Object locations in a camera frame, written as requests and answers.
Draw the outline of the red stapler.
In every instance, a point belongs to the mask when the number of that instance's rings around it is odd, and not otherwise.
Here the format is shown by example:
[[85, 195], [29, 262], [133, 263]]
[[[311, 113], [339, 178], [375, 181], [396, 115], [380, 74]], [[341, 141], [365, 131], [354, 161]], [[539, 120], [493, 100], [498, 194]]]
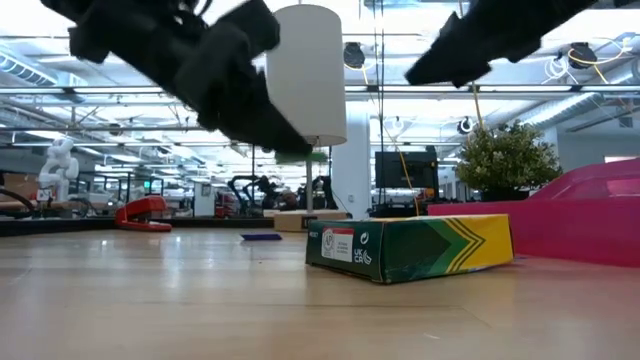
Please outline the red stapler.
[[115, 212], [115, 225], [124, 230], [141, 232], [170, 232], [172, 226], [155, 222], [153, 215], [162, 215], [168, 209], [162, 196], [150, 195], [133, 200]]

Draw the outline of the white building column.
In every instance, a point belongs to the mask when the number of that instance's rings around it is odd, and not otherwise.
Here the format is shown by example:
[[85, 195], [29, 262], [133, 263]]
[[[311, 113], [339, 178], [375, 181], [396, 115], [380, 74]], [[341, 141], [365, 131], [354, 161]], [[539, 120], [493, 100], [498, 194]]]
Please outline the white building column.
[[347, 141], [332, 148], [333, 195], [355, 220], [367, 218], [371, 206], [371, 110], [367, 102], [347, 102]]

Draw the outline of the black aluminium table frame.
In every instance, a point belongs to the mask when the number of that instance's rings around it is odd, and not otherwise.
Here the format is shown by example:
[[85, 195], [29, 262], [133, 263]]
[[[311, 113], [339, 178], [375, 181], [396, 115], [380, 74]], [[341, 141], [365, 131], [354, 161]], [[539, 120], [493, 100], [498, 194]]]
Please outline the black aluminium table frame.
[[[273, 228], [273, 218], [174, 218], [156, 219], [156, 222], [170, 224], [173, 228], [229, 228], [259, 229]], [[113, 218], [86, 219], [36, 219], [0, 220], [0, 237], [38, 235], [50, 233], [81, 232], [116, 229]]]

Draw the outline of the black background robot arms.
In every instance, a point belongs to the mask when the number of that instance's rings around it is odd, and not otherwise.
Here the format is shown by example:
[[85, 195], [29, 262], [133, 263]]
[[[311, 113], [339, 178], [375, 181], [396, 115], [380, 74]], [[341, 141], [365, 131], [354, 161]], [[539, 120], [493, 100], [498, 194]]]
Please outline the black background robot arms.
[[[301, 187], [295, 192], [278, 190], [267, 176], [238, 175], [232, 177], [227, 186], [239, 202], [241, 214], [248, 215], [254, 210], [298, 210], [307, 206], [306, 189]], [[313, 209], [338, 210], [332, 189], [330, 176], [317, 176], [312, 180], [312, 191], [321, 191], [322, 196], [313, 196]]]

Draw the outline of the yellow green crayon box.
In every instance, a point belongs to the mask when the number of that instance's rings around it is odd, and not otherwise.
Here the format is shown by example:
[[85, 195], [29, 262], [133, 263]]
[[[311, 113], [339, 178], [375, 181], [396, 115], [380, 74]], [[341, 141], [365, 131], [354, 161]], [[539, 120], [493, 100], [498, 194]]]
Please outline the yellow green crayon box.
[[305, 262], [395, 284], [475, 272], [515, 258], [506, 215], [310, 222]]

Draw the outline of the green artificial potted plant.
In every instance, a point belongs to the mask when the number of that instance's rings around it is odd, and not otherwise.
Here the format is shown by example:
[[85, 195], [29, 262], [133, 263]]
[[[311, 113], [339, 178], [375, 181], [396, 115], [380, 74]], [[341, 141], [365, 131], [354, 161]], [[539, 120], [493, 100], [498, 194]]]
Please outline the green artificial potted plant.
[[522, 200], [562, 174], [555, 146], [541, 130], [519, 121], [476, 126], [459, 158], [457, 177], [485, 201]]

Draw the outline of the pink plastic container box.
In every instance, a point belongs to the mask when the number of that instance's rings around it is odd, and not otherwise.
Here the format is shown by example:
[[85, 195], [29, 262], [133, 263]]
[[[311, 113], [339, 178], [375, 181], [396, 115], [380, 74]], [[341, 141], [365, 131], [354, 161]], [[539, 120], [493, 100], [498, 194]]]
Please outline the pink plastic container box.
[[439, 204], [428, 213], [507, 214], [518, 254], [640, 268], [640, 197]]

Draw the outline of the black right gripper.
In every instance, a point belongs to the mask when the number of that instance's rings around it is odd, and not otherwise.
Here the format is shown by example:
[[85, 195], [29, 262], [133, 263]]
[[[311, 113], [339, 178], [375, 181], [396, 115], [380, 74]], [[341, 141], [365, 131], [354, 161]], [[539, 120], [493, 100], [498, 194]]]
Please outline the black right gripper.
[[493, 60], [517, 63], [536, 52], [545, 34], [594, 3], [477, 0], [459, 22], [441, 29], [431, 47], [405, 73], [405, 79], [410, 85], [451, 83], [460, 88], [489, 73]]

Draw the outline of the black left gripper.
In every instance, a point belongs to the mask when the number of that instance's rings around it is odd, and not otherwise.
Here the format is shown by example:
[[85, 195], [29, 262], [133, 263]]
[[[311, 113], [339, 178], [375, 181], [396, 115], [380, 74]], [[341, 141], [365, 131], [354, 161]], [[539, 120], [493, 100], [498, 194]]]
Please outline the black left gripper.
[[214, 24], [199, 0], [67, 0], [70, 52], [93, 63], [114, 54], [197, 112], [197, 122], [232, 141], [278, 153], [311, 145], [271, 102], [251, 61], [280, 42], [263, 0], [246, 0]]

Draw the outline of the white table lamp wooden base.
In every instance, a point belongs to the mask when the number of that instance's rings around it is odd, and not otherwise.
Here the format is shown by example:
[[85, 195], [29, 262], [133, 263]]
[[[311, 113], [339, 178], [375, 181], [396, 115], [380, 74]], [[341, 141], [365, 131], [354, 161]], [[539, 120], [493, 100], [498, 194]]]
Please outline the white table lamp wooden base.
[[341, 19], [314, 4], [274, 12], [280, 44], [266, 55], [266, 80], [275, 107], [314, 148], [347, 141]]

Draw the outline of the black monitor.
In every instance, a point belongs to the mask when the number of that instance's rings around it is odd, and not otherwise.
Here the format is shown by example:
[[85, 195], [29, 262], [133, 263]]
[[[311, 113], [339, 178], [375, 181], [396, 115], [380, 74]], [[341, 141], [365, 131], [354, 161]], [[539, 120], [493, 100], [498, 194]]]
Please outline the black monitor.
[[434, 146], [418, 152], [375, 153], [376, 188], [436, 189], [438, 186], [438, 158]]

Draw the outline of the green eraser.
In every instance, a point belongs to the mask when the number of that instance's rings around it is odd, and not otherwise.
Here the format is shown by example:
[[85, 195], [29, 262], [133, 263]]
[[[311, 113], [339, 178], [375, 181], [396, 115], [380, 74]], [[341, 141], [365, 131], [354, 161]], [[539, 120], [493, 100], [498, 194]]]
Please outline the green eraser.
[[295, 164], [295, 163], [307, 163], [318, 162], [326, 163], [328, 161], [328, 155], [324, 152], [309, 152], [302, 153], [276, 153], [274, 159], [277, 164]]

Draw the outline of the pink plastic container lid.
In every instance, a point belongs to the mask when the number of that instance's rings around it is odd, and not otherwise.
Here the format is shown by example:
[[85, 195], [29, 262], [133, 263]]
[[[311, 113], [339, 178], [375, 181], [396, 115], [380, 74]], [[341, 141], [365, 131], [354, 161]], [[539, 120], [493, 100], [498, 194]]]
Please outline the pink plastic container lid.
[[640, 196], [640, 158], [573, 169], [529, 196], [529, 200], [602, 199]]

